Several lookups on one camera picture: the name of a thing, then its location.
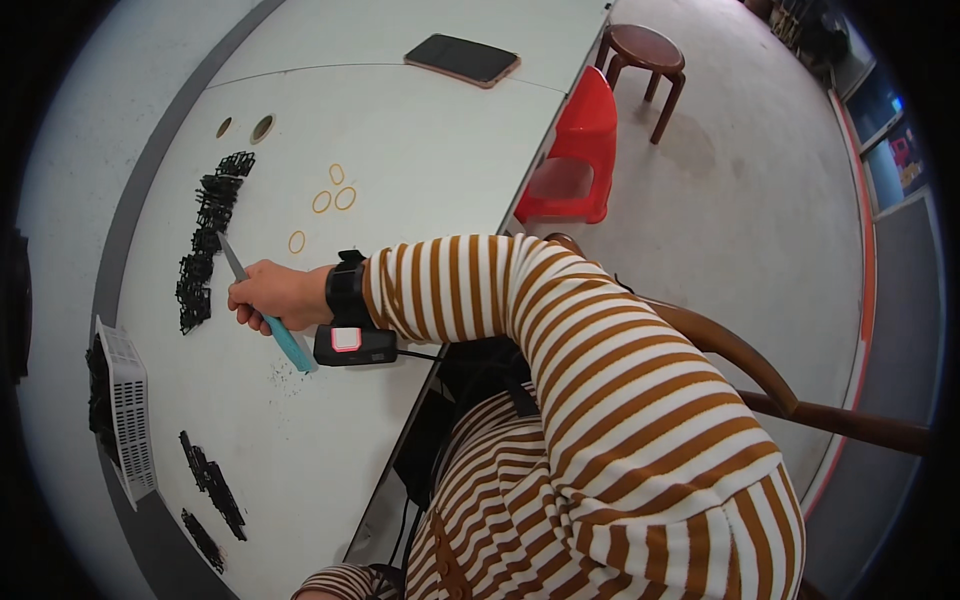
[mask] white table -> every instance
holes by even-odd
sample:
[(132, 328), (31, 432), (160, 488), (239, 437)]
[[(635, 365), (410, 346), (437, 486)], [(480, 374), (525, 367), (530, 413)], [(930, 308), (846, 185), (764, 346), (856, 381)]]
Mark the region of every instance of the white table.
[[(289, 11), (285, 18), (307, 20)], [(598, 13), (592, 31), (576, 40), (553, 39), (554, 47), (583, 47), (578, 59), (553, 69), (565, 71), (569, 85), (604, 18)], [(270, 27), (282, 30), (276, 22)], [(488, 27), (496, 31), (496, 23)], [(259, 31), (248, 43), (266, 43)], [(284, 41), (306, 34), (291, 31)], [(237, 54), (249, 54), (246, 46)], [(273, 340), (237, 325), (227, 311), (233, 277), (222, 256), (210, 282), (212, 318), (182, 336), (174, 291), (196, 228), (199, 178), (224, 156), (256, 152), (228, 229), (248, 263), (270, 258), (308, 269), (335, 262), (336, 251), (346, 248), (375, 252), (399, 242), (496, 232), (564, 99), (549, 86), (515, 79), (483, 90), (411, 66), (352, 64), (214, 85), (187, 116), (140, 215), (117, 323), (148, 369), (159, 492), (178, 522), (186, 508), (222, 546), (223, 580), (241, 598), (285, 597), (314, 569), (343, 557), (430, 364), (401, 357), (391, 366), (301, 375)], [(276, 123), (252, 146), (251, 130), (267, 114)], [(218, 139), (227, 117), (232, 123)], [(346, 175), (339, 186), (328, 172), (334, 163)], [(356, 190), (349, 209), (312, 210), (318, 194), (348, 185)], [(297, 230), (305, 246), (293, 254), (288, 240)], [(237, 540), (197, 490), (181, 430), (220, 465), (247, 521), (248, 541)]]
[(210, 85), (290, 69), (402, 64), (433, 34), (520, 55), (509, 77), (566, 93), (607, 19), (607, 0), (287, 0)]

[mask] white plastic basket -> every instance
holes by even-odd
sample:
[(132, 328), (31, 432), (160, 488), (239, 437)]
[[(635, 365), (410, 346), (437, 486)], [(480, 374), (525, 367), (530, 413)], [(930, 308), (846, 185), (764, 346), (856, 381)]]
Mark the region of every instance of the white plastic basket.
[(97, 333), (107, 357), (113, 431), (120, 455), (120, 468), (114, 465), (113, 470), (136, 510), (136, 501), (156, 489), (147, 411), (147, 370), (126, 331), (107, 327), (97, 315)]

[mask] smartphone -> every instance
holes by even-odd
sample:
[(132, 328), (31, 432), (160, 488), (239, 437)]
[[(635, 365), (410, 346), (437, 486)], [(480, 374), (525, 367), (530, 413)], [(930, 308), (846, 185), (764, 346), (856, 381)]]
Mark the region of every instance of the smartphone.
[(512, 52), (443, 34), (425, 39), (403, 61), (486, 88), (520, 65), (520, 57)]

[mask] phone case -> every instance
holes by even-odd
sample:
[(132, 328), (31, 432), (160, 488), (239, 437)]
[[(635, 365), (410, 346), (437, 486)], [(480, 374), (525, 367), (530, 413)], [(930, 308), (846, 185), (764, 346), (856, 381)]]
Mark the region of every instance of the phone case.
[(514, 60), (513, 62), (511, 62), (510, 65), (507, 66), (507, 68), (505, 68), (505, 69), (503, 69), (502, 71), (500, 71), (500, 74), (497, 75), (496, 77), (494, 77), (493, 79), (491, 79), (490, 81), (488, 81), (488, 82), (478, 82), (478, 81), (476, 81), (475, 79), (471, 79), (471, 78), (467, 77), (466, 75), (461, 75), (460, 73), (454, 73), (453, 71), (447, 71), (446, 69), (442, 69), (442, 68), (440, 68), (440, 67), (438, 67), (438, 66), (434, 66), (434, 65), (432, 65), (432, 64), (426, 64), (426, 63), (424, 63), (424, 62), (417, 62), (416, 60), (410, 60), (410, 59), (408, 59), (407, 57), (403, 57), (403, 61), (404, 61), (405, 63), (407, 63), (407, 64), (412, 64), (412, 65), (414, 65), (414, 66), (418, 66), (418, 67), (420, 67), (420, 68), (422, 68), (422, 69), (428, 69), (428, 70), (430, 70), (430, 71), (435, 71), (435, 72), (437, 72), (437, 73), (440, 73), (441, 75), (446, 75), (446, 76), (448, 76), (448, 77), (452, 77), (453, 79), (459, 79), (460, 81), (462, 81), (462, 82), (467, 82), (468, 84), (474, 84), (474, 85), (476, 85), (476, 86), (478, 86), (478, 87), (483, 87), (484, 89), (490, 89), (491, 87), (493, 87), (494, 85), (496, 85), (497, 82), (499, 82), (499, 81), (500, 81), (501, 79), (503, 79), (504, 77), (507, 77), (508, 75), (510, 75), (511, 73), (513, 73), (514, 70), (515, 70), (517, 67), (520, 66), (520, 57), (516, 57), (516, 60)]

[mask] blue knife handle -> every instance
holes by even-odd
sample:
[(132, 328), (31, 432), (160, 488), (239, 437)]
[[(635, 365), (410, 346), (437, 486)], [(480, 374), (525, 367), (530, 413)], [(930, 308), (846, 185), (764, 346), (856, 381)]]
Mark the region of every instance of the blue knife handle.
[(263, 313), (260, 313), (260, 315), (270, 326), (270, 330), (274, 334), (276, 344), (280, 346), (280, 349), (283, 350), (283, 353), (287, 355), (287, 358), (290, 359), (290, 362), (294, 364), (294, 367), (297, 368), (297, 371), (312, 371), (313, 363), (311, 363), (310, 359), (307, 358), (306, 354), (303, 353), (303, 349), (300, 348), (300, 344), (298, 344), (297, 340), (294, 339), (294, 336), (290, 334), (290, 330), (287, 329), (286, 325), (284, 325), (283, 322), (281, 322), (277, 317), (268, 317)]

